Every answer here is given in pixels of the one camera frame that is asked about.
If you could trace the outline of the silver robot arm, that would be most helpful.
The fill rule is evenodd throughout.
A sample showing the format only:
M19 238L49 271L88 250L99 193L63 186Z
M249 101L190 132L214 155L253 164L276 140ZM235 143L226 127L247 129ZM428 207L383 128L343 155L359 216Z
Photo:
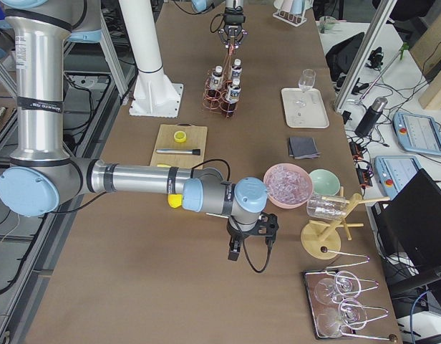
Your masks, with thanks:
M266 214L265 184L254 177L230 182L214 168L121 166L72 157L63 146L64 43L98 42L99 1L6 1L15 33L19 142L0 176L0 199L22 216L53 212L87 193L138 191L179 195L186 210L227 218L228 257L246 251L246 239L271 248L277 218Z

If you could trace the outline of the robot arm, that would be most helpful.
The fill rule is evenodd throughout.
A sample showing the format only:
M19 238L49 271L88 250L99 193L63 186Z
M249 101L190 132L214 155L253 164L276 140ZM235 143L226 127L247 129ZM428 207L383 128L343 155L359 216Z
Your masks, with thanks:
M248 32L243 28L246 16L243 12L243 1L235 0L191 0L191 5L196 14L206 14L217 6L224 4L223 12L215 17L220 17L219 25L212 33L216 33L226 49L238 49Z

